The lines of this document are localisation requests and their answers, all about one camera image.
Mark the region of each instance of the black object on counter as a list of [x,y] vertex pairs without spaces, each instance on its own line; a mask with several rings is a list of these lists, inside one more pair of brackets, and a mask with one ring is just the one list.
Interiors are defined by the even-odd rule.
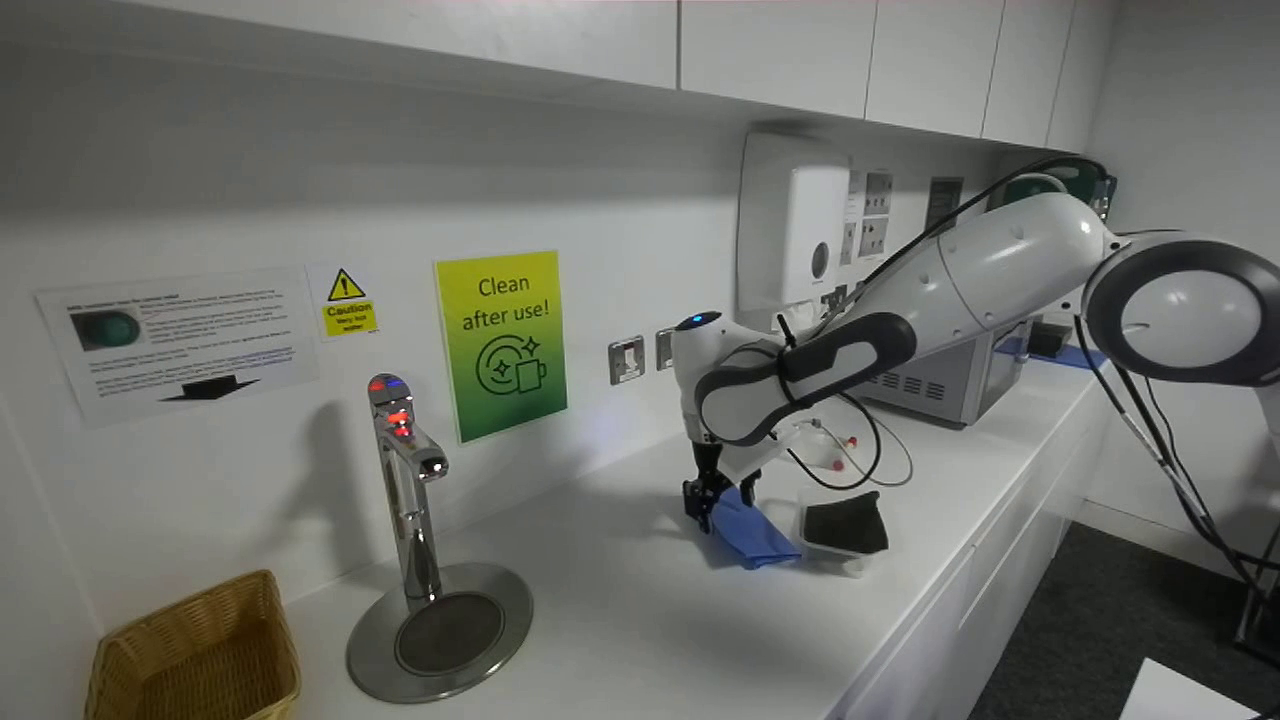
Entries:
[[804,540],[829,545],[846,551],[886,551],[888,533],[882,519],[882,492],[851,496],[846,503],[811,503],[804,508]]

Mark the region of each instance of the wall switch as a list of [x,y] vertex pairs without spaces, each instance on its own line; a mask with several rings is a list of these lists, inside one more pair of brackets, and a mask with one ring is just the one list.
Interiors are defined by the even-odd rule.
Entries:
[[645,378],[645,338],[607,343],[607,384],[627,384]]
[[663,370],[674,370],[674,366],[677,366],[674,329],[661,329],[661,331],[652,338],[652,372],[663,372]]

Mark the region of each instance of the white cabinet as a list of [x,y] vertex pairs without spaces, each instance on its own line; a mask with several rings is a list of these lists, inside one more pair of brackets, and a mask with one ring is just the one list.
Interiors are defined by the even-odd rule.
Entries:
[[677,0],[128,0],[146,9],[677,88]]
[[1005,0],[983,137],[1043,146],[1074,33],[1074,0]]
[[681,88],[865,118],[872,29],[878,0],[684,0]]
[[1078,0],[1047,149],[1086,154],[1113,52],[1113,24],[1118,0]]
[[882,0],[867,118],[981,137],[1005,0]]

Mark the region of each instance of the white wall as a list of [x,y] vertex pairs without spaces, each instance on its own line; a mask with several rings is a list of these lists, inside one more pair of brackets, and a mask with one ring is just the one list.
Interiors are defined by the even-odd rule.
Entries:
[[[1280,4],[1125,0],[1093,158],[1122,177],[1118,228],[1184,225],[1280,260]],[[1244,388],[1160,388],[1184,458],[1227,537],[1262,550],[1276,528],[1276,461]],[[1147,458],[1122,432],[1093,500],[1194,533]]]
[[[234,573],[266,563],[297,601],[387,563],[373,372],[412,381],[453,458],[437,519],[459,528],[681,432],[674,381],[607,388],[604,350],[731,307],[736,122],[31,48],[0,48],[0,88],[0,640],[36,654],[0,678],[0,717],[71,717],[98,631]],[[895,240],[921,228],[931,170],[983,171],[974,146],[833,139],[900,171]],[[523,247],[566,266],[574,407],[459,443],[431,266]],[[294,388],[89,429],[36,291],[236,270],[301,270],[313,311],[352,270],[381,338],[316,341]]]

